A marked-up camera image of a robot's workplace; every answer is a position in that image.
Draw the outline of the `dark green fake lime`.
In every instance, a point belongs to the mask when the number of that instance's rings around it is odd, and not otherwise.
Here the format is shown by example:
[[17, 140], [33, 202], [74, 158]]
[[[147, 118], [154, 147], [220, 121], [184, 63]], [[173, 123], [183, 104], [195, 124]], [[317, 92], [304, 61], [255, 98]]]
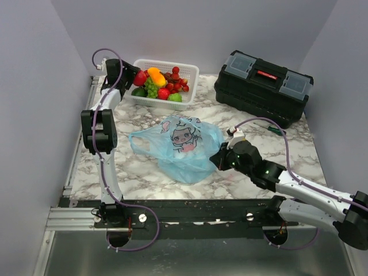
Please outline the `dark green fake lime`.
[[133, 89], [133, 91], [131, 92], [131, 95], [135, 97], [146, 97], [148, 93], [144, 87], [137, 87]]

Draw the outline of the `green fake grape bunch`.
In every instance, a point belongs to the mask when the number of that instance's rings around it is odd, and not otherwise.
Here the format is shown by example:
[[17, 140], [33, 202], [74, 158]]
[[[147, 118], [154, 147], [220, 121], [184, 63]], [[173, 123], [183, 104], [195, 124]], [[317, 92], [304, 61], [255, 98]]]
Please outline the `green fake grape bunch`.
[[144, 90], [146, 91], [146, 97], [156, 99], [158, 97], [159, 88], [153, 83], [152, 79], [147, 78], [144, 84]]

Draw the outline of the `red fake peach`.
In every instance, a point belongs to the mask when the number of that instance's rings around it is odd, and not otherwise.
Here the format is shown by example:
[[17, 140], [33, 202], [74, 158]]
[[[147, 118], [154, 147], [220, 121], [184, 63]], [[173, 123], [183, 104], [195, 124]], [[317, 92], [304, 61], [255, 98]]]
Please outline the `red fake peach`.
[[170, 94], [171, 94], [171, 91], [169, 89], [162, 87], [158, 90], [157, 99], [166, 101], [168, 100]]

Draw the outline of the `light blue plastic bag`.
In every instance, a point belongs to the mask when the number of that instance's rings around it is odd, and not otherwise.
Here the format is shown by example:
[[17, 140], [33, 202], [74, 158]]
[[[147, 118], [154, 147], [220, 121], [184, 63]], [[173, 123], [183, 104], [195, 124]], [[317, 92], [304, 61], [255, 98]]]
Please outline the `light blue plastic bag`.
[[224, 140], [219, 127], [197, 117], [168, 116], [158, 125], [132, 132], [131, 149], [149, 155], [170, 178], [182, 183], [197, 183], [215, 170], [209, 158], [218, 153]]

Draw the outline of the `red fake cherry bunch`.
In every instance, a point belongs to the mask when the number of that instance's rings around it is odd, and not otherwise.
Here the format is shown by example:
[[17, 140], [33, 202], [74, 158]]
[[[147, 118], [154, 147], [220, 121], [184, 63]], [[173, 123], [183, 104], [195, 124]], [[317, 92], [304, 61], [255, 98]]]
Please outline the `red fake cherry bunch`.
[[181, 78], [179, 76], [179, 72], [179, 67], [174, 66], [170, 72], [167, 71], [163, 73], [167, 82], [165, 88], [169, 89], [171, 91], [171, 94], [179, 92], [189, 92], [188, 80], [186, 78]]

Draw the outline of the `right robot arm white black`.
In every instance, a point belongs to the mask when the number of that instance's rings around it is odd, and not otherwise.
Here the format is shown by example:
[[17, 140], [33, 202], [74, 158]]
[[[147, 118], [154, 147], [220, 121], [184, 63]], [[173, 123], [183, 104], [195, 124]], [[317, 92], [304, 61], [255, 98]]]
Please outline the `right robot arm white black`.
[[351, 247], [367, 250], [367, 194], [345, 193], [304, 179], [289, 168], [262, 159], [248, 141], [232, 147], [222, 143], [209, 160], [220, 171], [233, 169], [261, 189], [289, 196], [265, 210], [269, 224], [287, 221], [314, 226], [336, 234]]

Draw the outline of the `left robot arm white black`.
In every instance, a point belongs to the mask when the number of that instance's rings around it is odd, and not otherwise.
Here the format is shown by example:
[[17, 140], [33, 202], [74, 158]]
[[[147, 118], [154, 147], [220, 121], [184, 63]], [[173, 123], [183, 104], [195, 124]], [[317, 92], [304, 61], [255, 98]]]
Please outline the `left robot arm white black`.
[[95, 216], [101, 220], [97, 223], [100, 227], [127, 227], [129, 215], [122, 205], [114, 164], [118, 135], [113, 113], [140, 69], [120, 58], [104, 59], [97, 69], [106, 74], [101, 96], [92, 108], [80, 114], [84, 147], [96, 163], [101, 187], [101, 203]]

